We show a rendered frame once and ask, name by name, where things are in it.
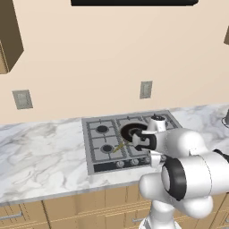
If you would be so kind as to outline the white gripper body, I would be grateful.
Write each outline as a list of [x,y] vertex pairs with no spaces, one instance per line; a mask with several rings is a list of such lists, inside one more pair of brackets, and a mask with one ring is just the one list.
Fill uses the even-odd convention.
[[156,152],[154,150],[151,150],[149,152],[149,157],[150,157],[150,166],[153,168],[157,168],[161,163],[164,163],[166,161],[165,155]]

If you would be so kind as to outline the white kettle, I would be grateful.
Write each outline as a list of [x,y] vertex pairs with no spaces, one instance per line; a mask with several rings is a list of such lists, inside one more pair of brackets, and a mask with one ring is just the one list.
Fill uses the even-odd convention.
[[147,130],[153,132],[165,131],[165,118],[161,115],[153,114],[149,118]]

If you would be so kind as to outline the black frying pan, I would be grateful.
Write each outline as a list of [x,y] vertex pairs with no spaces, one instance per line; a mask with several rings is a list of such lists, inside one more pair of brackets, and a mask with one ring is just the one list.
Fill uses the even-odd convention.
[[142,133],[148,128],[145,123],[126,123],[120,129],[122,142],[114,149],[114,152],[124,146],[133,146],[137,151],[148,151],[148,143],[143,144],[146,138]]

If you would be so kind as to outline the grey gas hob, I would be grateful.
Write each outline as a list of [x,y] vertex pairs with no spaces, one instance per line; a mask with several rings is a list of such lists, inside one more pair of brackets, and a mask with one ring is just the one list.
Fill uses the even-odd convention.
[[[145,123],[153,115],[165,118],[167,130],[181,128],[182,126],[168,110],[149,111],[141,113],[118,114],[82,119],[82,129],[87,158],[88,174],[101,174],[133,167],[150,166],[144,163],[149,157],[148,151],[137,151],[133,146],[124,146],[118,151],[114,149],[122,142],[120,129],[126,123]],[[131,160],[139,159],[138,165],[131,165]],[[123,161],[124,167],[117,167],[116,162]]]

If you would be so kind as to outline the light wood drawer front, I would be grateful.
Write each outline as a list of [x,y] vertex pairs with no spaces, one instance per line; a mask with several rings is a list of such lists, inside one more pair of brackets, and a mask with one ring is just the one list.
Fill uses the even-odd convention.
[[0,220],[0,229],[14,226],[36,225],[47,222],[47,217],[41,201],[15,204],[0,207],[0,216],[16,215],[22,212],[23,216]]
[[131,229],[144,218],[150,201],[138,185],[86,192],[43,201],[50,229]]

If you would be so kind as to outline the light wood cupboard door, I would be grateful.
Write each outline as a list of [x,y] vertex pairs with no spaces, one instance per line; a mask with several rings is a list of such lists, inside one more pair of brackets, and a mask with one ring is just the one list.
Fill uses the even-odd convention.
[[224,201],[209,229],[229,229],[229,223],[225,222],[226,218],[229,219],[229,193],[225,195]]

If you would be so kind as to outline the black range hood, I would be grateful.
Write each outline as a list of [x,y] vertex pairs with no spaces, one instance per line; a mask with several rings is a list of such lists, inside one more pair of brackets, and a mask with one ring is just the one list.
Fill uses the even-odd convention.
[[199,0],[71,0],[71,6],[194,6]]

